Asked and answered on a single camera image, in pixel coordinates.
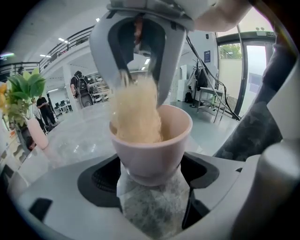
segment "ceramic cup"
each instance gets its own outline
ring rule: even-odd
[[[116,129],[110,124],[112,143],[122,164],[134,181],[145,186],[164,184],[173,176],[193,125],[191,117],[175,106],[161,105],[158,112],[162,134],[167,139],[163,142],[125,142],[116,137]]]

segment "ceiling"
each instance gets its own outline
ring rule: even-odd
[[[192,18],[201,15],[216,0],[175,0]],[[6,51],[19,61],[40,61],[57,44],[90,27],[106,12],[109,0],[44,0],[31,10],[15,31]]]

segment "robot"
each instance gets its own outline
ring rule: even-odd
[[[128,71],[134,53],[150,57],[149,69],[157,81],[161,105],[186,35],[193,30],[192,19],[183,6],[172,1],[112,0],[108,10],[90,36],[98,71],[111,88],[117,88],[119,70]],[[144,30],[135,46],[137,18],[143,20]],[[246,162],[185,153],[181,172],[190,186],[182,222],[185,230],[172,240],[251,238],[292,194],[300,180],[299,74],[297,60],[268,104],[282,142]],[[18,208],[45,239],[149,239],[122,215],[116,196],[119,177],[117,155],[55,169],[26,189]]]

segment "pink vase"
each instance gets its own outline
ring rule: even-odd
[[[27,120],[26,122],[27,122],[27,127],[28,127],[28,130],[30,132],[30,135],[31,135],[33,141],[36,143],[36,145],[40,149],[45,149],[48,146],[49,141],[48,141],[47,136],[41,129],[41,127],[38,123],[38,120],[36,120],[35,118],[32,118],[32,119]]]

